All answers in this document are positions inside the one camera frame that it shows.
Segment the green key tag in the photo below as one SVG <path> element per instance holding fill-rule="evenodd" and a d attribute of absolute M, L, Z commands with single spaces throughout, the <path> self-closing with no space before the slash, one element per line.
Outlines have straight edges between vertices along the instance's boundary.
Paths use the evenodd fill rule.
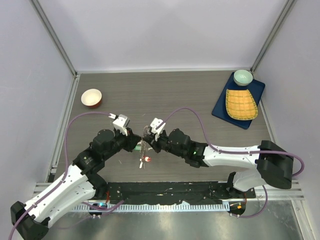
<path fill-rule="evenodd" d="M 140 144 L 137 144 L 134 148 L 136 151 L 140 151 L 141 150 L 141 145 Z"/>

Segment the large silver keyring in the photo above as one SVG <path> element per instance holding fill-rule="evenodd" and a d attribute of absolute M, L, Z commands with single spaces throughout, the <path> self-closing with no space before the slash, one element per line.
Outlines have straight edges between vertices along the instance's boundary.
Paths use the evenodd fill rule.
<path fill-rule="evenodd" d="M 139 168 L 140 169 L 145 168 L 145 163 L 148 163 L 145 161 L 145 157 L 150 157 L 147 155 L 148 150 L 153 149 L 152 147 L 149 149 L 147 142 L 143 140 L 143 138 L 148 136 L 149 134 L 150 134 L 150 128 L 148 126 L 145 126 L 143 129 L 143 133 L 140 141 L 140 145 L 141 145 L 141 150 L 139 151 Z"/>

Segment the red key tag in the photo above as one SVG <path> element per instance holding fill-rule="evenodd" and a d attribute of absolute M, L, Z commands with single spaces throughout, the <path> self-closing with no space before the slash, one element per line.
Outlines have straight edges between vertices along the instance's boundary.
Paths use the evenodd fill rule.
<path fill-rule="evenodd" d="M 148 156 L 146 156 L 146 157 L 144 158 L 144 160 L 145 160 L 146 162 L 150 162 L 150 161 L 151 161 L 151 158 L 148 157 Z"/>

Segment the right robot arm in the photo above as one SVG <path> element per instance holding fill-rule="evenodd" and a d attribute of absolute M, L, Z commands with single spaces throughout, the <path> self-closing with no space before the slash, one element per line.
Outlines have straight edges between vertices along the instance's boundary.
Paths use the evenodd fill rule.
<path fill-rule="evenodd" d="M 273 142 L 263 140 L 251 147 L 227 147 L 209 145 L 191 140 L 180 129 L 170 134 L 165 131 L 142 138 L 156 153 L 165 151 L 184 161 L 191 167 L 228 166 L 243 168 L 243 171 L 229 174 L 226 193 L 233 198 L 259 186 L 289 190 L 292 187 L 293 158 Z"/>

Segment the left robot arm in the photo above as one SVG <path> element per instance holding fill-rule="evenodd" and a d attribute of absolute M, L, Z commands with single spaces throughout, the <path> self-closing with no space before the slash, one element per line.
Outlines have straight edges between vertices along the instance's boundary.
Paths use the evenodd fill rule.
<path fill-rule="evenodd" d="M 121 150 L 133 151 L 142 139 L 130 128 L 126 130 L 127 134 L 116 129 L 100 130 L 63 175 L 26 203 L 14 203 L 10 208 L 13 229 L 24 240 L 41 240 L 74 207 L 90 199 L 102 199 L 108 185 L 98 172 L 105 161 Z"/>

